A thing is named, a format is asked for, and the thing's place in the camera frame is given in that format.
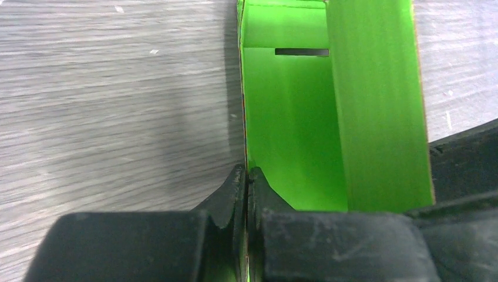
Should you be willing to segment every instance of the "black object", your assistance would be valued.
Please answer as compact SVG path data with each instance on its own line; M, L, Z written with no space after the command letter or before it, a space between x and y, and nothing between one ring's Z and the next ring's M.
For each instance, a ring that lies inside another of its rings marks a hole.
M238 165L192 211L61 217L25 281L498 281L496 126L430 145L431 207L295 211Z

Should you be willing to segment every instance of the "green panel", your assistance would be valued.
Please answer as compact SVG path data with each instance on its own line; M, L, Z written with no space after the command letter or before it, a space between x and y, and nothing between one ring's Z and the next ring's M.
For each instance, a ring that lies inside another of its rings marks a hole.
M248 166L296 209L346 210L330 58L275 55L328 48L325 4L260 3L246 0L241 27Z
M328 1L350 210L433 203L411 0Z

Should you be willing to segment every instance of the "white speck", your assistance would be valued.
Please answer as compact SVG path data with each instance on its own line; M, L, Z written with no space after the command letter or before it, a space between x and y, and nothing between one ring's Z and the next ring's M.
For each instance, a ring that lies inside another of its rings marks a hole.
M449 111L446 111L446 122L448 123L448 128L450 130L453 130L453 126L451 124L451 116L450 116L450 112Z
M121 6L115 5L114 9L116 9L116 12L121 13L121 14L125 12L125 10L123 10L123 8Z

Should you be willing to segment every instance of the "wood grain surface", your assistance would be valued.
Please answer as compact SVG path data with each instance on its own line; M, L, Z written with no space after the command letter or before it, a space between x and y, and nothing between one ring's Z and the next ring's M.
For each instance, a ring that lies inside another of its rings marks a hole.
M1 282L58 216L189 209L243 160L234 0L0 3ZM497 4L416 2L431 140L498 118Z

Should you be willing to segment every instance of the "white mark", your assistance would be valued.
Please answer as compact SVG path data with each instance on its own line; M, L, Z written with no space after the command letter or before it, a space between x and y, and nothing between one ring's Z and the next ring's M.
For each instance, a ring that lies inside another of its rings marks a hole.
M121 13L121 14L125 12L125 10L123 10L123 8L121 6L115 5L114 9L116 9L116 12Z
M450 130L453 130L453 126L451 124L451 116L450 116L450 112L449 111L446 111L446 122L448 123L448 128Z

